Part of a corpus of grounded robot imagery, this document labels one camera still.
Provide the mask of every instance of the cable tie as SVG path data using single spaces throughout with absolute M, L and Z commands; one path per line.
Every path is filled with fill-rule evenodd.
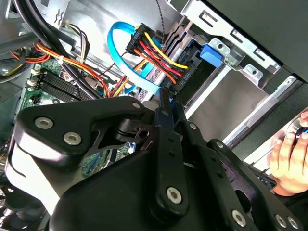
M 65 27 L 66 29 L 69 29 L 69 28 L 68 28 L 68 25 L 69 25 L 69 24 L 70 24 L 69 20 L 66 20 L 65 23 L 64 23 L 64 27 Z
M 58 64 L 63 65 L 63 59 L 64 59 L 64 56 L 61 55 L 59 60 L 58 60 Z

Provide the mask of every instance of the screw hole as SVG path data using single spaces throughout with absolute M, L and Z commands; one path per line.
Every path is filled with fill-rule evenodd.
M 76 138 L 75 136 L 69 136 L 68 139 L 69 139 L 70 141 L 76 141 L 76 140 L 77 140 L 77 138 Z
M 219 176 L 220 178 L 223 178 L 223 175 L 220 172 L 217 172 L 217 176 Z
M 141 131 L 141 132 L 139 133 L 139 137 L 140 137 L 141 139 L 146 138 L 148 135 L 149 135 L 149 132 L 148 132 L 148 131 Z
M 48 121 L 46 121 L 46 120 L 41 120 L 39 123 L 41 125 L 46 125 L 46 126 L 49 124 Z

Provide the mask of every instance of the metal slot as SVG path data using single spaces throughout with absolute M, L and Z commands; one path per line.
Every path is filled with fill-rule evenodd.
M 243 34 L 236 31 L 234 27 L 203 2 L 189 0 L 181 14 L 185 15 L 206 33 L 214 36 L 223 36 L 271 73 L 275 74 L 280 69 L 281 66 L 276 61 L 262 52 L 257 45 L 247 39 Z

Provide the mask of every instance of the yellow wire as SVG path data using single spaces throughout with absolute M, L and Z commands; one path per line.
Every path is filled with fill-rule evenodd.
M 118 96 L 120 94 L 121 90 L 125 87 L 127 82 L 128 82 L 128 78 L 122 83 L 122 85 L 119 87 L 119 89 L 116 90 L 116 92 L 114 93 L 113 97 L 116 97 L 116 96 Z
M 143 67 L 143 65 L 145 65 L 148 61 L 146 59 L 144 59 L 138 66 L 135 67 L 135 71 L 138 71 L 140 68 Z M 116 92 L 114 93 L 113 97 L 116 97 L 119 95 L 119 93 L 121 92 L 121 90 L 125 87 L 125 85 L 128 82 L 128 78 L 124 81 L 123 84 L 121 84 L 121 86 L 119 87 L 118 90 L 116 90 Z
M 176 63 L 175 61 L 172 61 L 168 56 L 166 56 L 156 45 L 155 43 L 153 42 L 153 40 L 151 39 L 151 37 L 149 36 L 149 34 L 147 32 L 144 33 L 146 38 L 149 40 L 150 44 L 152 45 L 152 47 L 155 48 L 155 50 L 164 58 L 166 59 L 166 61 L 168 61 L 168 63 L 174 65 L 174 66 L 177 66 L 179 68 L 183 68 L 183 69 L 187 69 L 188 66 L 184 66 L 184 65 L 181 65 L 181 64 L 178 64 Z
M 44 49 L 42 46 L 40 46 L 40 44 L 38 44 L 38 47 L 39 47 L 42 51 L 44 51 L 45 53 L 47 53 L 47 54 L 49 54 L 49 55 L 51 55 L 51 56 L 53 56 L 53 57 L 55 57 L 55 58 L 58 58 L 58 59 L 59 59 L 59 58 L 61 57 L 61 56 L 60 56 L 59 54 L 57 54 L 57 53 L 49 52 L 48 50 Z M 77 64 L 77 63 L 71 61 L 71 59 L 63 58 L 63 61 L 65 61 L 66 63 L 69 63 L 69 64 L 71 64 L 71 65 L 74 65 L 74 66 L 76 66 L 76 67 L 78 67 L 78 68 L 84 70 L 85 72 L 87 72 L 89 75 L 92 76 L 92 73 L 91 73 L 90 71 L 88 71 L 86 68 L 82 67 L 81 65 L 79 65 L 79 64 Z
M 22 67 L 23 65 L 22 64 L 20 64 L 19 66 L 17 66 L 13 71 L 11 71 L 11 72 L 9 72 L 9 73 L 7 73 L 5 76 L 10 76 L 10 75 L 12 75 L 12 74 L 14 74 L 20 67 Z

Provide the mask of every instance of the silver screw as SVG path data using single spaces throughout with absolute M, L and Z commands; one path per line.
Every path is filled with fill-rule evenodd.
M 37 118 L 34 124 L 41 129 L 50 129 L 53 127 L 53 121 L 46 117 Z
M 223 148 L 223 144 L 222 144 L 222 143 L 216 142 L 216 144 L 217 144 L 217 146 L 218 146 L 219 148 Z
M 189 126 L 191 126 L 192 129 L 196 130 L 197 126 L 195 124 L 190 124 Z
M 287 223 L 285 223 L 284 219 L 280 215 L 276 214 L 275 218 L 278 221 L 278 223 L 281 225 L 281 227 L 287 228 Z
M 69 145 L 79 145 L 81 143 L 81 136 L 75 132 L 68 132 L 63 136 L 63 140 Z
M 170 201 L 172 201 L 177 205 L 182 202 L 182 195 L 176 188 L 173 187 L 167 188 L 167 197 Z
M 134 107 L 140 108 L 140 105 L 138 103 L 133 103 Z
M 292 217 L 288 217 L 288 221 L 290 222 L 290 224 L 293 226 L 294 229 L 297 229 L 299 228 L 298 224 L 295 222 L 295 220 L 293 220 Z
M 246 220 L 244 218 L 244 216 L 237 210 L 233 210 L 231 212 L 233 219 L 235 220 L 235 222 L 241 226 L 241 227 L 245 227 L 246 226 Z

